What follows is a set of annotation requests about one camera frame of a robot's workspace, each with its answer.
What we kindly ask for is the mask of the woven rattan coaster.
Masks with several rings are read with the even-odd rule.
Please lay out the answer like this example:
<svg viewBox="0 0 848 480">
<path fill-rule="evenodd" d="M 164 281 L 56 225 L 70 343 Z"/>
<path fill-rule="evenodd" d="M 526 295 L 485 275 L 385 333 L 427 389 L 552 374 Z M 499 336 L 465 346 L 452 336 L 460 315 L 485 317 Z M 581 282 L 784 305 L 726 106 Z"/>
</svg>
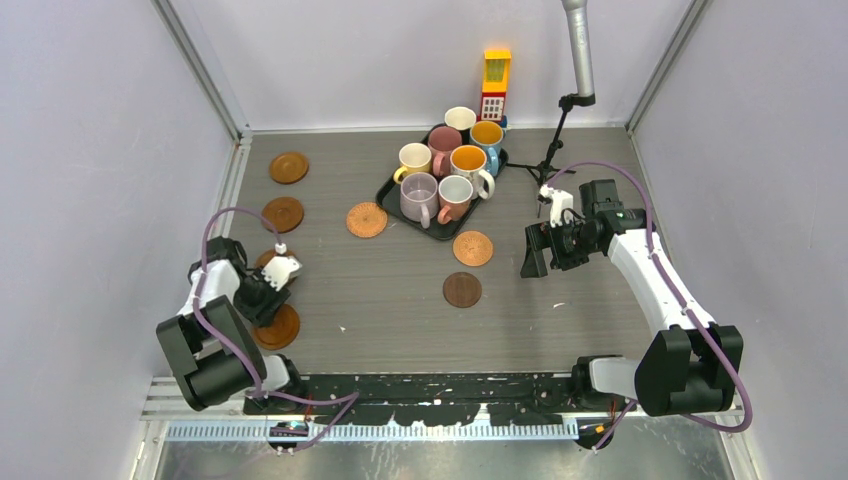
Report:
<svg viewBox="0 0 848 480">
<path fill-rule="evenodd" d="M 347 230 L 358 238 L 373 238 L 387 226 L 387 213 L 374 202 L 363 202 L 350 209 L 346 216 Z"/>
<path fill-rule="evenodd" d="M 453 241 L 452 251 L 463 265 L 480 267 L 494 255 L 494 245 L 488 236 L 480 231 L 465 231 Z"/>
</svg>

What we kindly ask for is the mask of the dark walnut round coaster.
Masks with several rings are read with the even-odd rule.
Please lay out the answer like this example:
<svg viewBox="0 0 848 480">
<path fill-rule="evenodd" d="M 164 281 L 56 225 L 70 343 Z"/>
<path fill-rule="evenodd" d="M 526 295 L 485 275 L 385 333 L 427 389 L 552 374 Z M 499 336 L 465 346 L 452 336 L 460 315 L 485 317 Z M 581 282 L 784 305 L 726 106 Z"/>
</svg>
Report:
<svg viewBox="0 0 848 480">
<path fill-rule="evenodd" d="M 482 292 L 480 280 L 468 272 L 450 274 L 444 280 L 442 287 L 444 299 L 457 308 L 474 306 L 481 299 Z"/>
</svg>

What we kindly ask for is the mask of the black plastic tray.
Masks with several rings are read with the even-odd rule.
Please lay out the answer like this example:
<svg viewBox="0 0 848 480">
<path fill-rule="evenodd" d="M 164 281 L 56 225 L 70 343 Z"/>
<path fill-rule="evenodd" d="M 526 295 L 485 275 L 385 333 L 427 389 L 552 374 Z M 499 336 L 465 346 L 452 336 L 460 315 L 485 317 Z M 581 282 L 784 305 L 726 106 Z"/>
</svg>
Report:
<svg viewBox="0 0 848 480">
<path fill-rule="evenodd" d="M 427 236 L 454 238 L 481 202 L 496 191 L 508 154 L 498 143 L 475 144 L 464 133 L 438 125 L 404 145 L 399 166 L 376 194 L 376 204 Z"/>
</svg>

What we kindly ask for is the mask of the dusty pink mug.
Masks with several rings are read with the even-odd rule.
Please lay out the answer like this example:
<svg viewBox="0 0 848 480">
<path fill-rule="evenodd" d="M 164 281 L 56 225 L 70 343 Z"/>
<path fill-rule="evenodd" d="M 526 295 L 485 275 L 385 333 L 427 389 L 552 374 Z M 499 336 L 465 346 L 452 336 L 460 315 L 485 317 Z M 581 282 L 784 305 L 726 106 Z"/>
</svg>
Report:
<svg viewBox="0 0 848 480">
<path fill-rule="evenodd" d="M 449 126 L 436 127 L 429 133 L 426 144 L 432 155 L 432 174 L 436 178 L 449 175 L 450 155 L 462 145 L 460 132 Z"/>
</svg>

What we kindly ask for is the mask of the yellow mug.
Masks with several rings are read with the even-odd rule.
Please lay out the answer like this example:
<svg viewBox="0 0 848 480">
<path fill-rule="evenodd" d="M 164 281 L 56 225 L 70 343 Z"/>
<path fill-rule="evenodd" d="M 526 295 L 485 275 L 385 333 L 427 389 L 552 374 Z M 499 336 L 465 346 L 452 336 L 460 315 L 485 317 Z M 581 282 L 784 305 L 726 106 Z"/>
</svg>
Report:
<svg viewBox="0 0 848 480">
<path fill-rule="evenodd" d="M 420 142 L 404 145 L 398 153 L 399 167 L 393 174 L 393 181 L 401 184 L 403 179 L 412 173 L 430 173 L 432 169 L 432 152 L 429 147 Z"/>
</svg>

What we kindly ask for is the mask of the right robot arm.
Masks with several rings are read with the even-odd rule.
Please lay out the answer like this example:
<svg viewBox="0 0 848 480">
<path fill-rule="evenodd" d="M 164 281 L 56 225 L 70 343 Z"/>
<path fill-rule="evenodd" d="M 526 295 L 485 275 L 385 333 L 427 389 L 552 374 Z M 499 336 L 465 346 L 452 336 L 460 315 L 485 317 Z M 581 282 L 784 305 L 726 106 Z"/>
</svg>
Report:
<svg viewBox="0 0 848 480">
<path fill-rule="evenodd" d="M 626 208 L 612 179 L 581 185 L 581 213 L 573 211 L 573 197 L 563 190 L 544 185 L 539 198 L 551 211 L 548 221 L 525 229 L 521 276 L 577 268 L 601 253 L 627 281 L 654 334 L 640 360 L 579 358 L 570 385 L 574 403 L 591 411 L 609 398 L 635 400 L 650 416 L 729 409 L 742 336 L 733 326 L 716 324 L 697 304 L 662 251 L 647 211 Z"/>
</svg>

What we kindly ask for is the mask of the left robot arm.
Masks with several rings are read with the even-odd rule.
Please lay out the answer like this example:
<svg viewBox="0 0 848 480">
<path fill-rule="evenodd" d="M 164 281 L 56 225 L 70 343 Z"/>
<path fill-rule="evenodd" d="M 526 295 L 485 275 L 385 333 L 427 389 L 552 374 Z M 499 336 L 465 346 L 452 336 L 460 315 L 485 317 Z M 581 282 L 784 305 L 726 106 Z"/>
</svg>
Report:
<svg viewBox="0 0 848 480">
<path fill-rule="evenodd" d="M 184 306 L 156 327 L 184 400 L 202 411 L 261 389 L 280 412 L 298 412 L 307 389 L 294 363 L 262 354 L 248 329 L 273 325 L 302 263 L 278 244 L 263 266 L 250 267 L 243 245 L 223 236 L 208 240 L 206 253 L 189 269 Z"/>
</svg>

